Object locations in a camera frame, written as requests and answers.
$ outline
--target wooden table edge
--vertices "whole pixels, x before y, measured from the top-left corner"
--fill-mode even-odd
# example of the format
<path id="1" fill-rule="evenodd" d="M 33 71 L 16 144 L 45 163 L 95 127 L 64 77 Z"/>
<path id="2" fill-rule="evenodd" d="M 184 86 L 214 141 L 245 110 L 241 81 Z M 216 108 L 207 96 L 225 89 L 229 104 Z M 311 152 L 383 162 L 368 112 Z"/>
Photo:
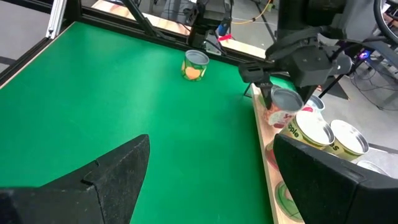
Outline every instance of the wooden table edge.
<path id="1" fill-rule="evenodd" d="M 47 46 L 45 46 L 39 53 L 37 53 L 32 59 L 30 59 L 22 68 L 20 68 L 15 74 L 13 74 L 9 79 L 7 79 L 7 81 L 5 81 L 1 86 L 0 86 L 0 90 L 5 87 L 9 82 L 11 82 L 12 79 L 14 79 L 23 69 L 26 68 L 26 66 L 28 66 L 31 62 L 33 62 L 33 60 L 35 60 L 45 49 L 47 49 L 47 47 L 49 47 L 50 45 L 52 45 L 55 41 L 57 41 L 57 39 L 65 33 L 65 31 L 67 31 L 72 25 L 74 25 L 74 22 L 72 24 L 70 24 L 65 30 L 63 30 L 58 36 L 56 36 L 56 38 L 54 38 L 49 44 L 47 44 Z"/>
<path id="2" fill-rule="evenodd" d="M 112 5 L 109 9 L 105 9 L 107 7 L 101 7 L 101 4 L 109 4 Z M 128 19 L 134 19 L 134 16 L 131 15 L 130 12 L 128 12 L 128 9 L 124 6 L 120 6 L 111 2 L 107 2 L 105 0 L 98 0 L 96 1 L 91 8 L 93 9 L 97 9 L 103 12 L 108 12 L 117 16 L 121 16 L 121 17 L 125 17 Z M 121 8 L 122 10 L 125 10 L 126 12 L 121 13 L 121 10 L 118 10 L 119 8 Z M 183 25 L 178 24 L 174 21 L 169 21 L 167 19 L 163 19 L 161 17 L 157 17 L 157 16 L 153 16 L 151 14 L 146 14 L 146 13 L 142 13 L 145 17 L 148 18 L 148 20 L 151 21 L 152 25 L 161 29 L 165 29 L 171 32 L 175 32 L 178 34 L 182 34 L 182 35 L 188 35 L 189 31 L 186 30 L 186 28 L 184 28 Z M 221 44 L 223 47 L 226 47 L 228 49 L 231 50 L 237 50 L 239 52 L 245 53 L 245 54 L 249 54 L 255 57 L 258 57 L 260 59 L 264 59 L 266 57 L 266 51 L 262 48 L 250 45 L 250 44 L 245 44 L 242 43 L 240 41 L 237 40 L 223 40 L 221 41 Z"/>
<path id="3" fill-rule="evenodd" d="M 274 185 L 277 185 L 280 181 L 282 181 L 282 176 L 280 175 L 279 172 L 274 170 L 274 168 L 269 164 L 266 153 L 265 153 L 265 146 L 273 140 L 271 136 L 275 136 L 280 129 L 276 129 L 270 126 L 266 127 L 266 124 L 264 123 L 262 118 L 262 112 L 264 111 L 264 108 L 262 108 L 262 105 L 260 101 L 258 100 L 259 96 L 261 95 L 260 89 L 256 87 L 254 84 L 251 85 L 251 91 L 252 91 L 252 103 L 253 103 L 253 108 L 254 108 L 254 115 L 256 117 L 256 124 L 257 124 L 257 131 L 259 135 L 259 140 L 260 140 L 260 150 L 261 150 L 261 159 L 262 163 L 264 166 L 264 173 L 266 175 L 266 181 L 267 181 L 267 190 L 268 190 L 268 195 L 269 195 L 269 200 L 270 200 L 270 205 L 271 205 L 271 212 L 272 212 L 272 218 L 274 220 L 274 224 L 296 224 L 296 223 L 301 223 L 303 222 L 296 222 L 292 219 L 290 219 L 288 216 L 286 216 L 282 210 L 279 208 L 277 205 L 277 202 L 275 200 L 275 195 L 274 195 Z"/>

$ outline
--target cable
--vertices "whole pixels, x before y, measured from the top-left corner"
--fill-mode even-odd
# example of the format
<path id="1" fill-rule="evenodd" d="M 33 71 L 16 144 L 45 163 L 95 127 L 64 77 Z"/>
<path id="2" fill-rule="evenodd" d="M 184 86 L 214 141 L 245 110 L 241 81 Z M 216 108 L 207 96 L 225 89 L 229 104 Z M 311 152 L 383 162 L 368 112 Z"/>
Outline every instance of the cable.
<path id="1" fill-rule="evenodd" d="M 339 49 L 337 49 L 337 51 L 335 51 L 333 53 L 333 55 L 331 55 L 330 61 L 332 62 L 332 61 L 336 60 L 340 53 L 342 53 L 343 51 L 348 50 L 354 46 L 357 46 L 357 45 L 359 45 L 359 44 L 353 43 L 353 42 L 348 42 L 345 45 L 339 47 Z"/>
<path id="2" fill-rule="evenodd" d="M 367 90 L 361 89 L 361 88 L 358 86 L 358 84 L 356 83 L 356 77 L 359 77 L 359 75 L 358 75 L 356 72 L 354 72 L 354 74 L 355 74 L 355 76 L 354 76 L 354 78 L 351 79 L 351 83 L 352 83 L 358 90 L 360 90 L 360 91 L 371 91 L 371 90 L 377 90 L 377 89 L 398 91 L 397 89 L 386 88 L 387 86 L 398 86 L 397 84 L 388 84 L 388 85 L 383 85 L 383 86 L 377 86 L 377 85 L 375 85 L 375 84 L 370 80 L 370 78 L 365 79 L 364 81 L 368 80 L 372 86 L 375 86 L 375 88 L 370 88 L 370 89 L 367 89 Z"/>
<path id="3" fill-rule="evenodd" d="M 357 88 L 358 91 L 365 97 L 365 99 L 367 99 L 373 106 L 376 106 L 376 107 L 379 108 L 380 110 L 385 110 L 385 111 L 398 111 L 398 110 L 392 110 L 392 109 L 383 108 L 383 107 L 381 107 L 381 106 L 379 106 L 379 105 L 373 103 L 373 102 L 363 93 L 364 91 L 371 91 L 371 90 L 377 90 L 377 89 L 383 88 L 382 86 L 379 86 L 379 87 L 373 88 L 373 89 L 362 90 L 362 89 L 360 89 L 360 88 L 357 86 L 357 84 L 356 84 L 356 82 L 355 82 L 354 79 L 355 79 L 355 77 L 354 77 L 353 79 L 351 79 L 351 83 L 353 84 L 353 86 L 355 86 L 355 88 Z"/>
<path id="4" fill-rule="evenodd" d="M 189 32 L 191 32 L 191 30 L 190 30 L 188 27 L 186 27 L 186 25 L 183 24 L 182 22 L 178 22 L 178 21 L 177 21 L 176 23 L 180 24 L 181 26 L 183 26 L 184 28 L 186 28 L 186 30 L 188 30 Z"/>
<path id="5" fill-rule="evenodd" d="M 240 21 L 250 21 L 250 20 L 247 20 L 247 19 L 240 19 L 240 18 L 235 18 L 235 17 L 232 17 L 232 19 L 236 19 L 236 20 L 240 20 Z M 251 21 L 252 23 L 257 23 L 257 24 L 270 24 L 270 25 L 273 25 L 273 26 L 278 26 L 277 24 L 273 24 L 273 23 L 271 23 L 271 22 L 253 22 L 253 21 Z"/>
<path id="6" fill-rule="evenodd" d="M 262 10 L 262 12 L 261 12 L 258 16 L 254 17 L 252 20 L 248 20 L 248 21 L 244 21 L 244 22 L 231 22 L 231 23 L 232 23 L 232 24 L 237 24 L 237 25 L 239 25 L 239 24 L 248 24 L 248 23 L 250 23 L 250 22 L 255 22 L 256 19 L 260 18 L 260 17 L 265 13 L 265 11 L 267 10 L 267 7 L 268 7 L 268 5 L 269 5 L 270 2 L 271 2 L 271 0 L 268 0 L 268 3 L 266 4 L 266 6 L 265 6 L 264 9 Z"/>
<path id="7" fill-rule="evenodd" d="M 171 3 L 172 1 L 171 0 L 169 0 L 169 7 L 167 8 L 167 20 L 170 20 L 170 3 Z"/>

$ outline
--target can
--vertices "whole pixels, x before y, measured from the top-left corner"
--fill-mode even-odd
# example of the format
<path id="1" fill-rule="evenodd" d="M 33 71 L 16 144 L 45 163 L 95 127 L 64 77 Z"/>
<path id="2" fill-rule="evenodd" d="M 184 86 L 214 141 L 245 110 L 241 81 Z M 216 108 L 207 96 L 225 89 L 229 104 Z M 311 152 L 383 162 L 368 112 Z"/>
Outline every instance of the can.
<path id="1" fill-rule="evenodd" d="M 190 81 L 199 81 L 205 75 L 209 57 L 199 50 L 188 50 L 182 62 L 181 74 Z"/>
<path id="2" fill-rule="evenodd" d="M 317 149 L 324 149 L 335 140 L 329 124 L 309 111 L 299 111 L 295 118 L 280 132 Z M 274 140 L 265 148 L 266 157 L 272 167 L 279 170 L 274 155 Z"/>
<path id="3" fill-rule="evenodd" d="M 286 88 L 272 88 L 271 100 L 271 107 L 265 110 L 264 117 L 267 124 L 275 128 L 285 127 L 304 106 L 301 96 Z"/>
<path id="4" fill-rule="evenodd" d="M 365 137 L 352 125 L 345 121 L 334 120 L 330 128 L 336 136 L 336 140 L 325 148 L 342 159 L 352 161 L 369 151 L 369 144 Z"/>
<path id="5" fill-rule="evenodd" d="M 380 168 L 379 166 L 377 166 L 376 164 L 374 164 L 372 162 L 359 161 L 359 162 L 356 163 L 356 165 L 358 165 L 360 167 L 363 167 L 365 169 L 374 171 L 374 172 L 378 172 L 379 174 L 386 175 L 386 176 L 390 177 L 390 175 L 386 171 L 384 171 L 382 168 Z"/>
<path id="6" fill-rule="evenodd" d="M 293 198 L 284 181 L 279 182 L 275 188 L 275 200 L 283 213 L 296 222 L 302 222 L 303 218 L 293 201 Z"/>
<path id="7" fill-rule="evenodd" d="M 312 95 L 310 97 L 310 99 L 308 99 L 307 103 L 305 104 L 305 106 L 303 108 L 304 111 L 314 112 L 317 115 L 319 115 L 320 117 L 322 117 L 321 112 L 324 109 L 325 109 L 325 104 L 319 97 L 317 97 L 315 95 Z"/>

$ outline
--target green mat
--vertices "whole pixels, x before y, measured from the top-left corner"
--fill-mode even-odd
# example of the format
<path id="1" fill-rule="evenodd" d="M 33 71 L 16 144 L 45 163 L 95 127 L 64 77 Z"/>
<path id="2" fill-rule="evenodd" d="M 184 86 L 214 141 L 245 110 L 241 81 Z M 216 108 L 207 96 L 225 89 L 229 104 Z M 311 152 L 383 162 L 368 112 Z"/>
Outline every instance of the green mat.
<path id="1" fill-rule="evenodd" d="M 0 90 L 0 186 L 41 186 L 147 133 L 132 223 L 272 223 L 238 69 L 211 60 L 203 80 L 189 82 L 183 58 L 72 25 Z"/>

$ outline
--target floor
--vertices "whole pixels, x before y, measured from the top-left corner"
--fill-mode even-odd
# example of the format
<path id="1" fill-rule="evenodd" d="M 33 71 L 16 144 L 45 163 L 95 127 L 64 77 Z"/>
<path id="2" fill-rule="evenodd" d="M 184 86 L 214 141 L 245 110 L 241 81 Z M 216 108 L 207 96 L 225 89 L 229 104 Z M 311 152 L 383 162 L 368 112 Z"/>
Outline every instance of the floor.
<path id="1" fill-rule="evenodd" d="M 95 0 L 84 0 L 84 5 L 93 4 Z M 242 19 L 251 19 L 259 15 L 259 8 L 250 0 L 235 0 L 233 8 L 234 22 Z M 277 24 L 277 10 L 265 12 L 264 17 L 268 22 L 270 30 L 274 32 Z M 6 2 L 0 1 L 0 20 L 7 20 L 0 23 L 0 56 L 17 59 L 26 50 L 31 48 L 45 34 L 49 15 L 40 12 L 24 9 Z M 273 40 L 264 21 L 260 17 L 253 23 L 232 25 L 233 37 L 241 42 L 245 42 L 256 47 L 266 49 Z M 334 44 L 335 40 L 321 38 L 323 42 Z M 0 64 L 0 71 L 4 70 L 6 65 Z M 357 127 L 371 143 L 397 148 L 398 139 L 394 136 L 398 133 L 398 112 L 382 111 L 370 103 L 358 89 L 351 83 L 350 78 L 344 77 L 340 81 L 349 100 L 342 100 L 335 96 L 326 95 L 323 100 L 326 109 L 323 112 L 327 121 L 342 119 Z M 373 101 L 378 102 L 387 98 L 393 92 L 391 91 L 367 91 L 366 95 Z"/>

